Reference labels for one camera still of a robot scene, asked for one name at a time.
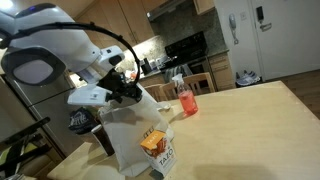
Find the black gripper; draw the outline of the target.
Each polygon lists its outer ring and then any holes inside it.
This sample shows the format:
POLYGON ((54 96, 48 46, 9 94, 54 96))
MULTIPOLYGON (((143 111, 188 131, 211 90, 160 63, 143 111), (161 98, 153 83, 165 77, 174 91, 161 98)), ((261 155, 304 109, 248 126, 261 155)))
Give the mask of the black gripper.
POLYGON ((124 97, 131 98, 136 102, 142 99, 142 90, 135 81, 126 82, 125 75, 110 70, 99 82, 98 86, 107 90, 105 100, 116 100, 118 103, 123 101, 124 97))

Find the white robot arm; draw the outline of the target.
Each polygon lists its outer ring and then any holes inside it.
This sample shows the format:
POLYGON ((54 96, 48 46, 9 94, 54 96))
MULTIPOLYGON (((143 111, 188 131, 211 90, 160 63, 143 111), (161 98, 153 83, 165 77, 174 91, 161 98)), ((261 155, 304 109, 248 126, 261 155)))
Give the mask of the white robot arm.
POLYGON ((1 66, 11 79, 31 86, 53 83, 69 70, 86 84, 70 92, 72 105, 105 105, 140 101, 142 91, 136 80, 126 82, 115 71, 124 54, 119 46, 100 48, 87 33, 110 36, 126 48, 131 45, 94 23, 74 21, 64 10, 51 3, 26 8, 15 15, 0 12, 1 66))

